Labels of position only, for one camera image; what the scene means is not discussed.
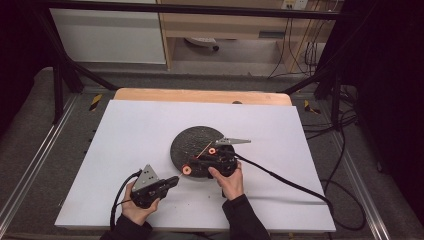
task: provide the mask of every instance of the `wire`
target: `wire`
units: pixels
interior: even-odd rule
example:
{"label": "wire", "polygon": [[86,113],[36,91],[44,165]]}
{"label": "wire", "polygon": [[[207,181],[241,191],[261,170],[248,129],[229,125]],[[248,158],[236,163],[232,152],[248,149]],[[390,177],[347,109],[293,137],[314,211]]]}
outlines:
{"label": "wire", "polygon": [[299,62],[297,61],[296,57],[294,56],[294,54],[293,54],[293,52],[292,52],[292,50],[291,50],[290,43],[291,43],[291,31],[292,31],[292,29],[293,29],[293,18],[291,18],[291,20],[290,20],[290,30],[289,30],[289,52],[290,52],[290,54],[292,55],[293,60],[294,60],[294,62],[296,63],[296,65],[297,65],[297,67],[299,68],[299,70],[300,70],[303,74],[305,74],[305,75],[306,75],[306,72],[304,72],[304,71],[302,70],[302,68],[301,68],[301,67],[300,67],[300,65],[299,65]]}
{"label": "wire", "polygon": [[357,226],[357,227],[349,227],[349,226],[346,226],[345,224],[343,224],[343,223],[341,223],[341,222],[339,222],[337,219],[335,219],[334,218],[334,222],[336,223],[336,224],[338,224],[339,226],[341,226],[341,227],[343,227],[343,228],[345,228],[345,229],[347,229],[347,230],[350,230],[350,231],[359,231],[359,230],[361,230],[362,228],[364,228],[364,226],[365,226],[365,224],[366,224],[366,214],[365,214],[365,210],[364,210],[364,207],[362,206],[362,204],[359,202],[359,200],[351,193],[351,192],[349,192],[349,190],[347,190],[345,187],[343,187],[342,185],[340,185],[339,183],[337,183],[337,182],[335,182],[335,181],[333,181],[333,180],[330,180],[330,179],[320,179],[320,181],[321,182],[326,182],[326,184],[328,185],[329,183],[331,183],[331,184],[334,184],[334,185],[336,185],[337,187],[339,187],[341,190],[343,190],[347,195],[349,195],[352,199],[353,199],[353,201],[355,201],[356,202],[356,204],[359,206],[359,209],[361,210],[361,214],[362,214],[362,222],[361,222],[361,224],[359,225],[359,226]]}
{"label": "wire", "polygon": [[123,204],[123,203],[130,202],[130,201],[132,201],[132,200],[131,200],[131,199],[128,199],[128,200],[122,201],[122,202],[120,202],[120,203],[118,203],[118,204],[116,204],[116,205],[117,205],[117,206],[119,206],[119,205],[121,205],[121,204]]}
{"label": "wire", "polygon": [[[314,37],[313,37],[312,42],[311,43],[308,43],[308,46],[307,46],[306,51],[305,51],[305,56],[304,56],[305,64],[309,68],[310,75],[312,75],[312,66],[311,65],[314,65],[315,66],[315,69],[316,69],[316,66],[318,65],[318,61],[317,61],[318,43],[316,41],[317,41],[318,36],[321,33],[322,27],[324,26],[325,23],[326,23],[326,21],[322,21],[321,22],[321,25],[318,27],[318,25],[320,24],[320,21],[317,21],[317,24],[316,24],[315,28],[318,28],[318,30],[314,34]],[[310,54],[310,59],[309,59],[309,62],[308,62],[307,61],[307,58],[308,58],[307,55],[309,55],[308,54],[309,52],[311,54]]]}
{"label": "wire", "polygon": [[267,79],[273,78],[273,77],[271,77],[271,76],[272,76],[272,74],[274,74],[274,72],[277,70],[278,66],[280,66],[280,64],[281,64],[281,60],[283,60],[284,45],[285,45],[285,42],[286,42],[286,32],[287,32],[287,27],[288,27],[288,25],[289,25],[289,19],[287,18],[286,28],[284,29],[283,47],[282,47],[282,50],[281,50],[280,59],[278,60],[277,65],[275,66],[275,68],[274,68],[274,70],[271,72],[271,74],[269,74],[269,76],[267,77]]}
{"label": "wire", "polygon": [[279,77],[279,76],[296,75],[296,74],[305,74],[305,73],[304,73],[304,72],[281,73],[281,74],[274,75],[274,76],[272,76],[272,77],[268,77],[268,79],[275,78],[275,77]]}
{"label": "wire", "polygon": [[[320,1],[321,0],[318,0],[317,2],[316,2],[316,4],[315,4],[315,7],[314,7],[314,9],[313,9],[313,11],[316,11],[317,10],[317,8],[318,8],[318,6],[319,6],[319,3],[320,3]],[[312,59],[313,58],[315,58],[315,61],[314,61],[314,64],[313,65],[318,65],[317,64],[317,49],[318,49],[318,44],[317,43],[315,43],[316,42],[316,37],[314,38],[314,40],[312,41],[312,47],[310,48],[310,50],[309,50],[309,46],[310,46],[310,43],[308,42],[308,46],[306,47],[306,50],[304,51],[305,52],[305,56],[304,56],[304,61],[305,61],[305,64],[307,65],[307,71],[309,70],[309,76],[312,76],[313,74],[312,74],[312,72],[315,74],[315,69],[314,70],[312,70],[312,64],[308,64],[307,62],[307,58],[306,58],[306,56],[307,56],[307,53],[309,52],[309,51],[311,51],[311,59],[310,59],[310,63],[312,63]]]}
{"label": "wire", "polygon": [[331,10],[332,12],[336,11],[338,4],[339,4],[339,0],[336,0],[336,4],[334,5],[333,10]]}
{"label": "wire", "polygon": [[331,126],[331,123],[302,124],[302,127],[323,127],[323,126]]}
{"label": "wire", "polygon": [[[340,117],[340,120],[339,120],[339,123],[340,124],[339,125],[340,125],[340,134],[342,135],[342,150],[341,150],[340,156],[337,159],[336,165],[334,166],[334,168],[333,168],[333,170],[332,170],[329,178],[328,179],[320,179],[320,181],[321,182],[325,182],[325,185],[324,185],[324,194],[327,193],[328,186],[331,183],[331,184],[334,184],[337,187],[339,187],[341,190],[343,190],[346,194],[348,194],[356,202],[356,204],[359,206],[360,211],[361,211],[361,214],[362,214],[362,222],[361,222],[361,224],[359,226],[357,226],[357,227],[347,226],[347,225],[341,223],[340,221],[338,221],[336,218],[334,218],[334,216],[333,216],[333,220],[334,220],[334,222],[337,225],[341,226],[344,229],[347,229],[347,230],[350,230],[350,231],[359,231],[359,230],[363,229],[364,226],[365,226],[365,224],[366,224],[366,214],[365,214],[365,210],[364,210],[362,204],[345,187],[343,187],[339,183],[337,183],[337,182],[335,182],[335,181],[332,180],[332,178],[334,177],[334,175],[335,175],[335,173],[336,173],[336,171],[337,171],[337,169],[338,169],[338,167],[339,167],[339,165],[340,165],[340,163],[341,163],[341,161],[343,159],[343,156],[344,156],[344,153],[345,153],[345,150],[346,150],[346,136],[345,136],[345,133],[344,133],[343,128],[345,126],[347,126],[347,125],[349,125],[349,124],[351,124],[351,123],[353,123],[353,122],[355,122],[357,120],[357,116],[356,115],[349,116],[349,117],[346,117],[346,118],[345,118],[345,115],[348,114],[348,113],[350,113],[350,112],[353,112],[353,111],[354,111],[354,109],[350,109],[348,111],[345,111],[341,115],[341,117]],[[318,134],[316,134],[316,135],[308,138],[308,139],[311,139],[313,137],[317,137],[317,136],[322,135],[322,134],[324,134],[326,132],[329,132],[329,131],[331,131],[333,129],[335,129],[334,126],[330,126],[330,127],[325,128],[323,130],[304,130],[304,131],[305,131],[305,133],[307,133],[307,132],[318,132]]]}
{"label": "wire", "polygon": [[[334,177],[334,174],[336,173],[336,171],[337,171],[340,163],[342,162],[343,156],[344,156],[344,152],[345,152],[345,149],[346,149],[346,137],[345,137],[345,134],[344,134],[344,131],[343,131],[343,122],[342,122],[342,120],[343,120],[344,115],[346,115],[349,112],[351,112],[351,111],[344,112],[343,115],[342,115],[342,117],[341,117],[341,120],[340,120],[340,134],[342,135],[342,142],[343,142],[342,143],[342,150],[341,150],[339,159],[337,159],[336,165],[334,166],[333,171],[330,174],[330,177],[328,177],[328,180],[329,181],[331,181],[331,179]],[[330,183],[329,181],[327,182],[327,184],[324,187],[324,193],[327,191],[328,184]]]}
{"label": "wire", "polygon": [[262,167],[261,165],[259,165],[259,164],[257,164],[257,163],[254,163],[254,162],[252,162],[252,161],[250,161],[250,160],[248,160],[248,159],[246,159],[246,158],[244,158],[244,157],[240,156],[239,154],[237,154],[237,153],[235,153],[235,152],[230,152],[230,151],[224,151],[224,152],[225,152],[225,153],[233,154],[233,155],[234,155],[234,156],[236,156],[238,159],[240,159],[240,160],[242,160],[242,161],[244,161],[244,162],[247,162],[247,163],[249,163],[249,164],[251,164],[251,165],[253,165],[253,166],[255,166],[255,167],[257,167],[257,168],[261,169],[262,171],[264,171],[264,172],[268,173],[269,175],[271,175],[272,177],[276,178],[277,180],[279,180],[279,181],[281,181],[281,182],[283,182],[283,183],[285,183],[285,184],[287,184],[287,185],[289,185],[289,186],[291,186],[291,187],[293,187],[293,188],[296,188],[296,189],[298,189],[298,190],[301,190],[301,191],[303,191],[303,192],[306,192],[306,193],[308,193],[308,194],[310,194],[310,195],[312,195],[312,196],[314,196],[314,197],[317,197],[317,198],[319,198],[319,199],[323,200],[323,201],[324,201],[324,202],[328,205],[328,208],[329,208],[329,210],[330,210],[330,214],[331,214],[331,216],[333,216],[333,214],[334,214],[333,204],[330,202],[330,200],[328,200],[326,197],[322,196],[321,194],[318,194],[318,193],[316,193],[316,192],[314,192],[314,191],[311,191],[311,190],[309,190],[309,189],[307,189],[307,188],[305,188],[305,187],[302,187],[302,186],[300,186],[300,185],[297,185],[296,183],[293,183],[293,182],[291,182],[291,181],[289,181],[289,180],[287,180],[287,179],[285,179],[285,178],[283,178],[283,177],[281,177],[281,176],[279,176],[279,175],[277,175],[277,174],[275,174],[275,173],[273,173],[273,172],[271,172],[271,171],[269,171],[269,170],[265,169],[265,168],[264,168],[264,167]]}
{"label": "wire", "polygon": [[122,204],[122,203],[124,203],[124,202],[125,202],[125,201],[124,201],[124,202],[121,202],[121,203],[119,203],[119,204],[118,204],[119,196],[121,195],[122,190],[123,190],[123,189],[124,189],[124,187],[127,185],[127,183],[131,180],[131,178],[139,177],[142,171],[143,171],[143,170],[141,170],[141,169],[140,169],[140,171],[138,171],[138,172],[136,172],[136,173],[131,174],[131,176],[129,176],[129,177],[128,177],[125,181],[124,181],[124,183],[122,184],[121,188],[119,188],[118,194],[116,195],[116,198],[115,198],[115,202],[113,202],[112,210],[110,211],[110,222],[109,222],[109,223],[110,223],[110,230],[111,230],[111,231],[113,231],[113,229],[115,229],[115,213],[116,213],[116,208],[117,208],[120,204]]}

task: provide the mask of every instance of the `person's left hand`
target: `person's left hand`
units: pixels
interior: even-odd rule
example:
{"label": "person's left hand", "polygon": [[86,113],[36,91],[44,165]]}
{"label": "person's left hand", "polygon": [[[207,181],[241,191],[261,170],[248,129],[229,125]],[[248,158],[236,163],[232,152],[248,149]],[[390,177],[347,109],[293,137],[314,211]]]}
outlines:
{"label": "person's left hand", "polygon": [[130,219],[132,222],[134,222],[135,224],[138,225],[143,225],[144,222],[146,221],[147,217],[153,213],[156,212],[156,210],[158,209],[158,205],[159,205],[159,201],[160,199],[157,198],[152,205],[150,205],[150,207],[148,209],[143,209],[140,207],[137,207],[137,205],[135,205],[135,203],[131,200],[131,189],[134,186],[135,181],[128,183],[126,190],[125,190],[125,197],[122,200],[122,215],[124,215],[125,217],[127,217],[128,219]]}

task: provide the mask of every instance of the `gray floor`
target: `gray floor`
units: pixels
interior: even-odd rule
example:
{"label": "gray floor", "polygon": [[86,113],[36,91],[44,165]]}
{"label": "gray floor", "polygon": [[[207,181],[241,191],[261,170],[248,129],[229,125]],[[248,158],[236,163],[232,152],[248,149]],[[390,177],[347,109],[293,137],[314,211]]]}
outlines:
{"label": "gray floor", "polygon": [[[120,69],[111,73],[103,69],[100,75],[125,87],[263,92],[285,89],[304,77],[301,74],[266,79],[279,59],[275,44],[270,42],[222,40],[220,48],[218,52],[211,52],[209,49],[190,46],[181,40],[177,43],[175,68],[171,71],[138,69],[133,73],[124,73],[125,71]],[[280,68],[278,73],[284,73],[283,66]],[[97,85],[91,81],[84,82],[97,89]],[[304,111],[305,99],[310,100],[313,107],[319,107],[309,94],[314,88],[312,84],[301,93],[292,96],[303,124],[326,122],[322,114]],[[113,97],[113,92],[101,91],[104,95],[100,105],[96,111],[90,112],[88,108],[96,91],[86,92],[78,97],[67,124],[10,223],[6,233],[7,239],[14,234],[16,236],[22,233],[31,234],[29,239],[36,237],[48,239],[46,235],[49,235],[50,239],[65,239],[64,236],[98,236],[102,233],[102,231],[69,231],[54,226],[60,211],[59,203],[66,197],[78,172],[84,159],[84,151],[90,145],[89,139],[95,134],[93,130],[97,128],[108,99]],[[7,203],[7,199],[52,126],[52,119],[52,76],[51,72],[45,71],[37,76],[27,102],[15,117],[8,132],[0,139],[2,189],[0,206]],[[377,171],[375,158],[360,125],[346,128],[346,142],[391,238],[424,239],[423,227],[401,196],[392,178]],[[319,177],[327,178],[339,154],[331,134],[314,138],[308,143]],[[352,191],[352,185],[343,166],[338,170],[334,180]],[[335,204],[335,217],[338,220],[348,225],[357,225],[360,222],[358,208],[344,193],[330,187],[328,197]],[[294,239],[326,238],[327,236],[323,234],[294,233]],[[333,238],[373,239],[373,234],[368,226],[356,232],[337,226]],[[273,239],[289,239],[289,235],[274,234]]]}

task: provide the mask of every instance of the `white cabinet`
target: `white cabinet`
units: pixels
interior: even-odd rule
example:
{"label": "white cabinet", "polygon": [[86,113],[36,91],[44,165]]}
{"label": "white cabinet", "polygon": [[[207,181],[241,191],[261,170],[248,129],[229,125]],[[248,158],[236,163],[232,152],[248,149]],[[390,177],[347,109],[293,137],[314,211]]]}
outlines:
{"label": "white cabinet", "polygon": [[75,61],[166,64],[157,13],[68,9],[51,13],[65,50]]}

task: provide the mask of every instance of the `orange ring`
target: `orange ring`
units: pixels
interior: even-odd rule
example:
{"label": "orange ring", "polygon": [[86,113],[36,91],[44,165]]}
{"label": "orange ring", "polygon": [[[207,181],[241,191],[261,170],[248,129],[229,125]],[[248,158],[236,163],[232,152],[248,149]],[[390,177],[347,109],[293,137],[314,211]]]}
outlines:
{"label": "orange ring", "polygon": [[182,172],[183,172],[184,175],[190,175],[190,173],[191,173],[191,167],[187,164],[183,165],[182,170],[183,170]]}
{"label": "orange ring", "polygon": [[215,148],[209,148],[209,154],[215,154],[216,153],[216,149]]}

